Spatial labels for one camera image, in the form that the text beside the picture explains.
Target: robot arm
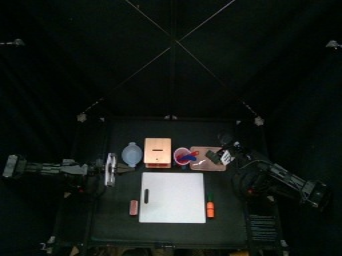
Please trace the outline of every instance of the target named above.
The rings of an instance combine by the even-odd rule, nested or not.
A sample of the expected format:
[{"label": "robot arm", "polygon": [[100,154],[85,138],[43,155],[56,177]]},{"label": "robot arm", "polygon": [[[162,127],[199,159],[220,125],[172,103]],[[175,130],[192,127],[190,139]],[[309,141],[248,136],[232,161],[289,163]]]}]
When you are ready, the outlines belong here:
[{"label": "robot arm", "polygon": [[311,207],[318,208],[321,211],[326,207],[331,191],[325,183],[321,181],[303,180],[291,172],[289,172],[279,164],[273,163],[265,156],[258,152],[252,152],[246,149],[239,142],[227,143],[223,145],[222,149],[214,153],[207,152],[206,156],[214,163],[219,163],[223,160],[223,156],[231,156],[230,158],[235,161],[244,163],[244,169],[247,166],[254,166],[256,168],[255,177],[248,180],[248,193],[252,194],[254,191],[270,191],[267,186],[270,186],[270,179],[281,182],[287,188],[289,193],[297,192],[299,194],[301,202],[309,204]]}]

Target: black wall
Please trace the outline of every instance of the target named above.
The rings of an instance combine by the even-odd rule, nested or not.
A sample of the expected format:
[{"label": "black wall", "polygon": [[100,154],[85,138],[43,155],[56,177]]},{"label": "black wall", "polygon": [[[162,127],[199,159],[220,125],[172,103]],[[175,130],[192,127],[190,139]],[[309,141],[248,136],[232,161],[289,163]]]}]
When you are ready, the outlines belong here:
[{"label": "black wall", "polygon": [[285,237],[294,255],[341,254],[341,70],[342,52],[335,51],[275,108],[266,125],[273,161],[303,179],[321,180],[333,189],[323,213],[293,201],[281,202]]}]

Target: pink cup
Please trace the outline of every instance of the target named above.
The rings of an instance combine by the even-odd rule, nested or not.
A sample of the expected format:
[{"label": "pink cup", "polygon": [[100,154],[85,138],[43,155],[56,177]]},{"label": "pink cup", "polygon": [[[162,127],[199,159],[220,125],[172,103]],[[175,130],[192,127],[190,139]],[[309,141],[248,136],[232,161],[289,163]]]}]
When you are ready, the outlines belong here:
[{"label": "pink cup", "polygon": [[191,151],[187,148],[178,148],[174,152],[174,160],[178,165],[187,165],[190,163],[190,160],[179,161],[183,156],[188,155]]}]

